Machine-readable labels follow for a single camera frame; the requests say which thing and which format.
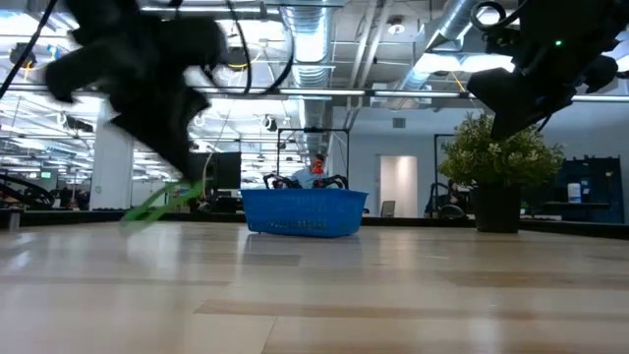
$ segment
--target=blue basket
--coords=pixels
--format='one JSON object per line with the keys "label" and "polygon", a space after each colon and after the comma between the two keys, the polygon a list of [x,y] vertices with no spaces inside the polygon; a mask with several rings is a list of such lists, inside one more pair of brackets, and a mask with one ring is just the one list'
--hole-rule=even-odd
{"label": "blue basket", "polygon": [[341,189],[242,190],[249,229],[339,237],[359,230],[367,193]]}

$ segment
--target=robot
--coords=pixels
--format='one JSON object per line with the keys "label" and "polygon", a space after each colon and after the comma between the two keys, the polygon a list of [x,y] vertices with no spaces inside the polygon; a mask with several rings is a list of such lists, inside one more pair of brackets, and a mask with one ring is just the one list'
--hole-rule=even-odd
{"label": "robot", "polygon": [[[512,73],[500,68],[477,72],[468,90],[495,113],[491,137],[502,140],[572,104],[576,88],[596,92],[616,76],[618,66],[601,55],[617,44],[629,24],[628,0],[519,0],[509,16],[494,1],[472,10],[474,27],[484,33],[486,53],[513,57]],[[500,20],[484,25],[481,8]],[[510,27],[520,19],[520,27]]]}
{"label": "robot", "polygon": [[80,25],[72,32],[82,48],[50,63],[45,82],[59,101],[91,86],[105,92],[119,113],[111,124],[177,168],[184,180],[200,180],[191,163],[188,124],[209,102],[186,85],[184,70],[208,73],[227,65],[227,39],[212,18],[162,21],[142,13],[135,0],[66,0]]}

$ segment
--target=ductwork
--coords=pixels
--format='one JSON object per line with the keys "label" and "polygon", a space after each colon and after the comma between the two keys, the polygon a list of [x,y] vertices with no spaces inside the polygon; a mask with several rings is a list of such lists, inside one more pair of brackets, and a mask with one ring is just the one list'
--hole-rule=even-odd
{"label": "ductwork", "polygon": [[[331,11],[317,6],[286,7],[284,21],[295,36],[295,64],[324,64],[329,60]],[[299,88],[320,89],[329,85],[329,69],[317,66],[293,68],[293,78]],[[332,103],[329,100],[305,99],[305,127],[330,128]],[[325,152],[320,135],[306,137],[309,153]]]}
{"label": "ductwork", "polygon": [[[451,41],[454,41],[454,44],[450,47],[460,49],[463,46],[463,37],[472,27],[470,22],[472,8],[478,2],[479,0],[448,0],[445,3],[438,26],[422,24],[416,39],[416,50],[419,52],[418,61],[404,77],[404,80],[400,82],[397,89],[419,90],[424,86],[431,73],[422,69],[420,60],[427,50]],[[390,109],[408,108],[405,106],[405,102],[411,101],[405,98],[396,98],[388,100],[385,105]]]}

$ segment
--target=black metal stand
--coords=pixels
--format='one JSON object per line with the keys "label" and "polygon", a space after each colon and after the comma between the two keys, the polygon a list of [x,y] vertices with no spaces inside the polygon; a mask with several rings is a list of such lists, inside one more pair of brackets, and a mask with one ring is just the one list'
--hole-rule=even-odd
{"label": "black metal stand", "polygon": [[350,179],[350,130],[349,129],[322,129],[322,128],[280,128],[277,130],[277,174],[279,175],[279,161],[280,161],[280,146],[282,145],[282,133],[284,132],[302,132],[307,134],[325,134],[325,133],[345,133],[347,136],[346,146],[345,146],[345,154],[347,155],[346,164],[345,164],[345,177],[347,180]]}
{"label": "black metal stand", "polygon": [[[438,163],[436,161],[436,159],[437,159],[437,153],[436,152],[437,152],[437,149],[439,148],[438,140],[441,137],[454,137],[454,134],[435,134],[432,137],[432,144],[433,144],[432,152],[434,153],[434,162],[433,162],[434,163],[434,186],[436,186],[437,183],[439,182],[438,181],[438,179],[439,179],[439,171],[438,171]],[[439,191],[438,191],[437,188],[434,188],[434,195],[432,197],[433,197],[433,201],[436,201],[437,198],[439,197]]]}

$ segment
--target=computer monitor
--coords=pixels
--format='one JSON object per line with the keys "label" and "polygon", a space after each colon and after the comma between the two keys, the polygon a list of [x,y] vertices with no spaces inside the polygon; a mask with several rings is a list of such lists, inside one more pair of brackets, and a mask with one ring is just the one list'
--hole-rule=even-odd
{"label": "computer monitor", "polygon": [[[205,164],[209,153],[194,153],[193,162]],[[240,189],[240,152],[215,152],[205,170],[205,186],[208,189]]]}

